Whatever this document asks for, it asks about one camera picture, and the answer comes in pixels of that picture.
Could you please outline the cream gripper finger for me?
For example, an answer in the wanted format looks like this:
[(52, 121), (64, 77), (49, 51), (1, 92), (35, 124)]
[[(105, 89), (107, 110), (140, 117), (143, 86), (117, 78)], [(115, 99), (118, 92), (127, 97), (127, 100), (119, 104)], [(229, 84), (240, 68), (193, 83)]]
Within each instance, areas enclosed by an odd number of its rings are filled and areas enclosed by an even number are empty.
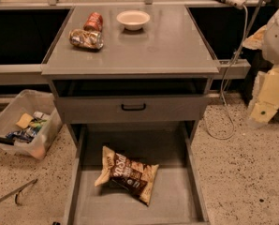
[(260, 27), (253, 35), (249, 36), (244, 40), (242, 44), (243, 47), (250, 50), (261, 50), (266, 29), (266, 25)]
[(248, 106), (248, 125), (267, 125), (279, 110), (279, 65), (260, 71)]

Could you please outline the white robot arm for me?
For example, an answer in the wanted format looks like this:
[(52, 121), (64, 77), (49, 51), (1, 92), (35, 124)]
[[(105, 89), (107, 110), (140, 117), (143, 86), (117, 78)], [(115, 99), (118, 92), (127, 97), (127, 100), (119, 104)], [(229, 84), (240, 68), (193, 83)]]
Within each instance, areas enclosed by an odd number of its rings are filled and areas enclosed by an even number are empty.
[(261, 50), (262, 57), (272, 63), (272, 68), (259, 72), (254, 82), (253, 98), (248, 106), (247, 124), (253, 128), (267, 125), (279, 110), (279, 8), (243, 47)]

